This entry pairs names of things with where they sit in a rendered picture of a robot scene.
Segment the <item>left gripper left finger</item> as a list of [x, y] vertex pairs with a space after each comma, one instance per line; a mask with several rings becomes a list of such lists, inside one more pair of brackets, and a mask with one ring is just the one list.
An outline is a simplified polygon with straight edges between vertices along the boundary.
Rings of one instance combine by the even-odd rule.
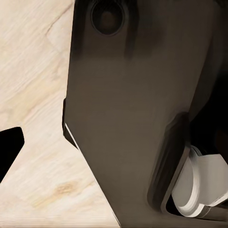
[[14, 127], [0, 132], [0, 183], [24, 145], [21, 127]]

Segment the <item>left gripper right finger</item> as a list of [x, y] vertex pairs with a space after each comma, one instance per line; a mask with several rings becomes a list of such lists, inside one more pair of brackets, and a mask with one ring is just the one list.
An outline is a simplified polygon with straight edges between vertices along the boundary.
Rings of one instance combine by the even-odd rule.
[[216, 128], [213, 144], [228, 164], [228, 128], [222, 126]]

